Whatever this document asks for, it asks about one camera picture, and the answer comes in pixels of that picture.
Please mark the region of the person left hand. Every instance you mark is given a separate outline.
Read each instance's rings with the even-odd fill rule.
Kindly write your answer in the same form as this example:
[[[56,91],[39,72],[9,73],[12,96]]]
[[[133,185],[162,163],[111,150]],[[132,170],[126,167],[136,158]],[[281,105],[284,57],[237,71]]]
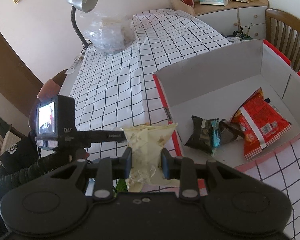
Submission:
[[[80,148],[75,150],[75,152],[72,152],[69,155],[69,161],[73,162],[73,161],[77,161],[79,159],[87,159],[90,156],[90,154],[84,149],[84,148]]]

